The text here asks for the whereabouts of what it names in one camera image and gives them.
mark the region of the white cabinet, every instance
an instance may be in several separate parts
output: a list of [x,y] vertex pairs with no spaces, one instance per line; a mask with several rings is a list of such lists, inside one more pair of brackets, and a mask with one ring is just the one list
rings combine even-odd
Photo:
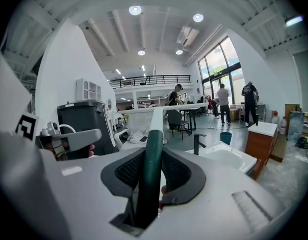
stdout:
[[101,87],[93,82],[87,81],[86,79],[78,79],[76,81],[76,100],[101,101]]

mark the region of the air vent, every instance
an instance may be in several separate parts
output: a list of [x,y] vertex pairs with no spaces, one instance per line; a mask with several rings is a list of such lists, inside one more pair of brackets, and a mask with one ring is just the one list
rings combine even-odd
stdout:
[[192,42],[195,40],[198,33],[199,31],[193,29],[192,27],[183,26],[182,30],[178,35],[177,43],[181,44],[183,47],[190,46]]

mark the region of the window frame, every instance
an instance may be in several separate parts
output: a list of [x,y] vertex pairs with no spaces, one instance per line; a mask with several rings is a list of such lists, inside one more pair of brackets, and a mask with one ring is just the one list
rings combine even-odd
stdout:
[[[223,40],[221,40],[219,43],[217,43],[206,55],[203,56],[203,58],[201,58],[197,63],[198,63],[198,67],[199,67],[199,71],[200,71],[200,76],[201,76],[201,79],[202,79],[202,86],[203,86],[203,95],[205,95],[205,89],[204,89],[204,83],[210,81],[210,86],[211,86],[211,89],[212,89],[212,98],[214,98],[214,89],[213,89],[213,85],[212,85],[212,81],[215,80],[215,79],[221,79],[221,77],[223,75],[226,75],[228,74],[228,77],[229,77],[229,83],[230,83],[230,87],[231,87],[231,92],[232,92],[232,98],[233,98],[233,104],[235,104],[235,98],[234,98],[234,90],[233,90],[233,81],[232,81],[232,77],[231,77],[231,72],[232,71],[235,71],[235,70],[238,70],[241,67],[241,64],[240,62],[237,62],[231,66],[229,66],[228,64],[228,61],[227,61],[227,57],[226,57],[226,54],[224,52],[224,49],[222,47],[222,43],[227,40],[229,38],[229,36],[225,37]],[[213,75],[210,75],[210,71],[209,71],[209,67],[208,67],[208,63],[207,63],[207,59],[206,57],[217,47],[217,46],[220,46],[220,49],[223,53],[223,56],[224,56],[224,59],[225,59],[225,62],[226,62],[226,65],[227,65],[227,68],[223,69],[222,71],[220,72],[217,72],[216,74],[213,74]],[[203,79],[203,73],[202,73],[202,70],[200,68],[200,63],[203,59],[205,59],[205,63],[206,63],[206,66],[207,66],[207,71],[208,71],[208,76],[207,78]]]

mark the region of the doorway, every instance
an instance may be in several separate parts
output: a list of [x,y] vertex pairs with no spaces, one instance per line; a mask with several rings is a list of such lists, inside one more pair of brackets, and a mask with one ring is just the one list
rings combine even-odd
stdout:
[[213,98],[218,98],[217,92],[220,90],[220,84],[224,84],[225,85],[225,89],[228,90],[228,102],[229,105],[233,104],[233,97],[232,97],[232,88],[231,88],[231,84],[230,84],[230,79],[229,79],[229,75],[223,75],[219,78],[216,78],[212,81],[212,85],[213,85]]

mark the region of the black faucet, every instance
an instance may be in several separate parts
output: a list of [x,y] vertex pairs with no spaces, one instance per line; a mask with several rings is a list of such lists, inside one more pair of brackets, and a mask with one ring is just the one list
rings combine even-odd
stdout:
[[201,142],[199,142],[199,136],[203,136],[206,137],[206,135],[204,134],[200,134],[200,133],[196,133],[194,134],[194,154],[199,155],[199,145],[201,145],[203,148],[206,147],[205,144],[202,144]]

